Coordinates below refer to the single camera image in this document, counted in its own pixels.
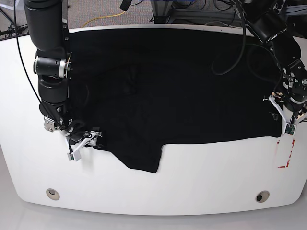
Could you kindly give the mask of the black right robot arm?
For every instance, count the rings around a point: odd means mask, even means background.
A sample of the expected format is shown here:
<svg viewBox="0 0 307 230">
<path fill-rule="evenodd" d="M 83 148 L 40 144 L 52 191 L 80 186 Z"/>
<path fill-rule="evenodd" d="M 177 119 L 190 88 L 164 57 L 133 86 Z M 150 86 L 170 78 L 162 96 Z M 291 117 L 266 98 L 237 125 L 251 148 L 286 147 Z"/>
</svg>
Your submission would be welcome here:
<svg viewBox="0 0 307 230">
<path fill-rule="evenodd" d="M 84 130 L 84 122 L 72 118 L 69 106 L 69 76 L 71 71 L 70 33 L 61 0 L 25 0 L 24 11 L 29 34 L 37 51 L 34 73 L 38 76 L 39 109 L 44 127 L 49 132 L 60 131 L 66 137 L 68 158 L 78 161 L 80 150 L 96 146 L 99 131 Z"/>
</svg>

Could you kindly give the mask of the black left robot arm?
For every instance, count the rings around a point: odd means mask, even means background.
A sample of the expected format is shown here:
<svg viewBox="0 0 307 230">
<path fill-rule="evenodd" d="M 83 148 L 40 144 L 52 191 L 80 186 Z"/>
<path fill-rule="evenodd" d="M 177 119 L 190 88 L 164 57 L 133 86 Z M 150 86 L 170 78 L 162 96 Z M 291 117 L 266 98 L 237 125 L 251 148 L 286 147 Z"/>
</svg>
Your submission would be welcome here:
<svg viewBox="0 0 307 230">
<path fill-rule="evenodd" d="M 307 71 L 301 61 L 301 48 L 274 9 L 273 0 L 240 0 L 237 3 L 241 19 L 261 43 L 268 46 L 281 72 L 279 85 L 285 87 L 284 106 L 292 112 L 283 117 L 285 127 L 293 128 L 307 116 Z"/>
</svg>

